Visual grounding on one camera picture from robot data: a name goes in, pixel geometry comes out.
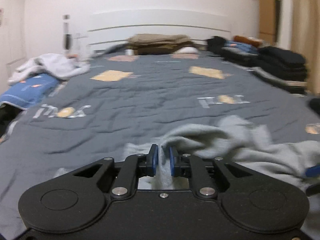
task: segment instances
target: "bed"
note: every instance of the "bed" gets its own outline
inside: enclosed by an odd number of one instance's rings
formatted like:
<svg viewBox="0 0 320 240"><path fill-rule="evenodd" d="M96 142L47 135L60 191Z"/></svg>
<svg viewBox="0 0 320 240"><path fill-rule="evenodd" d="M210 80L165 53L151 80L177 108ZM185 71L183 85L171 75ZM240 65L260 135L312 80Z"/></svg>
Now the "bed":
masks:
<svg viewBox="0 0 320 240"><path fill-rule="evenodd" d="M151 27L154 33L162 30L162 34L181 33L183 28L183 33L199 43L218 33L231 35L231 28L225 29L226 17L202 15L203 19L215 19L215 25L208 20L209 25L201 26L195 16L202 13L159 11L130 11L130 25L115 18L128 11L92 16L91 48L119 44L137 31L111 37L111 29L121 28L151 32L145 30ZM180 24L178 20L159 23L179 13L188 18L181 18ZM141 26L134 20L137 15L149 15L154 21L146 20ZM118 20L111 27L102 19ZM118 52L90 63L89 73L71 78L57 95L25 112L0 144L0 232L7 239L24 230L17 203L31 186L53 178L61 168L74 170L106 156L122 161L126 144L150 142L183 124L215 125L222 117L237 115L266 124L274 143L318 140L320 136L306 131L320 121L301 98L207 52L197 57L124 56Z"/></svg>

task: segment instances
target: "screw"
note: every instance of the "screw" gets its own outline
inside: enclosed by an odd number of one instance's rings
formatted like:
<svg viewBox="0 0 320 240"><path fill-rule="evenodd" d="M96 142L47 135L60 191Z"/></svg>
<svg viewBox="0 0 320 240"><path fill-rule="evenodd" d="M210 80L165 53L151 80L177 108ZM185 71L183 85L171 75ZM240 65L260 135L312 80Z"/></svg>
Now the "screw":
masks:
<svg viewBox="0 0 320 240"><path fill-rule="evenodd" d="M128 192L128 190L125 187L115 187L112 190L112 193L118 196L124 195Z"/></svg>
<svg viewBox="0 0 320 240"><path fill-rule="evenodd" d="M199 192L200 192L202 195L211 196L211 195L213 195L216 191L215 191L214 188L212 188L212 187L203 187L201 190L199 190Z"/></svg>
<svg viewBox="0 0 320 240"><path fill-rule="evenodd" d="M161 194L159 195L159 197L161 197L161 198L167 198L167 197L169 197L169 194L168 194L168 193L161 193Z"/></svg>

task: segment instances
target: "blue cloth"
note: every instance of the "blue cloth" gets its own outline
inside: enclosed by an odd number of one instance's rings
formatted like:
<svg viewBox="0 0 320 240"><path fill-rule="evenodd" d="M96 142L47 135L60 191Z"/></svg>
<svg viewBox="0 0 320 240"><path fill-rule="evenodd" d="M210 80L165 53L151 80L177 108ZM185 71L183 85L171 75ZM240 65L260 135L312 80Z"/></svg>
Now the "blue cloth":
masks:
<svg viewBox="0 0 320 240"><path fill-rule="evenodd" d="M39 103L58 84L58 80L48 74L39 74L21 81L0 96L0 104L6 103L22 110Z"/></svg>
<svg viewBox="0 0 320 240"><path fill-rule="evenodd" d="M246 43L227 41L224 46L230 48L238 48L247 53L258 54L258 50L256 47Z"/></svg>

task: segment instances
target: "white headboard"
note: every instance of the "white headboard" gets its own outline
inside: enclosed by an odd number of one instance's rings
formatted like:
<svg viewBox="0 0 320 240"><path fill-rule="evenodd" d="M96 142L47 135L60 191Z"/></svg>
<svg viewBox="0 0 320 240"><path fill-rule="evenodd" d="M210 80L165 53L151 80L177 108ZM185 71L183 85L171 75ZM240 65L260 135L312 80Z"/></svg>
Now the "white headboard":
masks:
<svg viewBox="0 0 320 240"><path fill-rule="evenodd" d="M90 51L125 43L138 33L186 34L203 44L214 35L227 39L232 36L227 16L162 9L114 11L90 16Z"/></svg>

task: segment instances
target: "beige curtain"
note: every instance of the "beige curtain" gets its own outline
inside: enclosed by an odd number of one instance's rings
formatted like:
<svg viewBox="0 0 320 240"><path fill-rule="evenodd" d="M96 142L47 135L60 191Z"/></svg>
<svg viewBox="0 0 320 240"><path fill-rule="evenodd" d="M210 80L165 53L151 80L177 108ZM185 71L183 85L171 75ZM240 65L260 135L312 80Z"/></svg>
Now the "beige curtain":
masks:
<svg viewBox="0 0 320 240"><path fill-rule="evenodd" d="M320 0L293 0L291 50L307 59L308 89L320 94Z"/></svg>

